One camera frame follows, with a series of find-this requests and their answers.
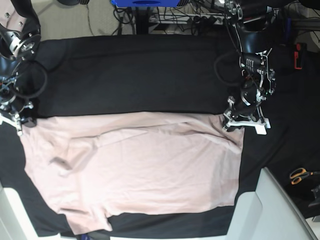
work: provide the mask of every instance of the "black tablecloth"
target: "black tablecloth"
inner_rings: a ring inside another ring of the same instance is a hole
[[[217,56],[229,51],[227,37],[183,35],[101,36],[42,42],[37,60],[49,71],[49,84],[38,99],[39,117],[116,114],[139,111],[220,114],[234,89],[213,71]],[[254,191],[261,168],[268,166],[305,217],[310,189],[320,179],[289,185],[299,166],[320,170],[320,60],[308,53],[304,69],[293,71],[293,51],[273,49],[277,92],[264,105],[272,129],[266,136],[247,128],[241,158],[239,191]],[[221,65],[228,79],[240,77],[236,56]],[[52,212],[24,172],[25,156],[16,131],[0,126],[0,181],[18,191],[39,236],[69,231],[66,218]],[[128,238],[196,238],[225,235],[233,206],[203,213],[145,215],[124,213],[109,218],[111,236]]]

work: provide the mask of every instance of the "pink t-shirt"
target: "pink t-shirt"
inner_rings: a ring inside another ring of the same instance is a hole
[[[210,114],[137,112],[39,119],[23,128],[25,171],[75,234],[108,217],[234,205],[244,130]]]

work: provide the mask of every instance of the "black cloth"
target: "black cloth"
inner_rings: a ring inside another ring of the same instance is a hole
[[[46,91],[38,99],[39,117],[117,114],[139,111],[220,114],[229,89],[217,80],[213,62],[229,51],[228,37],[185,35],[101,36],[42,42],[37,60],[49,71]],[[300,165],[319,170],[319,56],[308,53],[304,69],[293,71],[293,51],[277,47],[271,66],[277,71],[277,92],[262,107],[272,129],[266,136],[247,128],[241,157],[239,191],[254,191],[261,168],[268,166],[305,217],[304,192],[289,186],[288,175]],[[240,76],[238,58],[221,64],[225,78]],[[63,215],[52,212],[24,172],[25,156],[16,131],[0,127],[0,181],[18,191],[39,236],[69,231]],[[110,236],[127,238],[197,238],[225,235],[234,206],[203,213],[112,216]]]

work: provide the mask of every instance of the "scissors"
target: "scissors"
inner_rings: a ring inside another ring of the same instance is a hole
[[[306,179],[309,176],[319,175],[319,174],[320,174],[320,171],[307,171],[303,167],[297,168],[290,174],[291,184],[296,185],[300,183],[303,179]]]

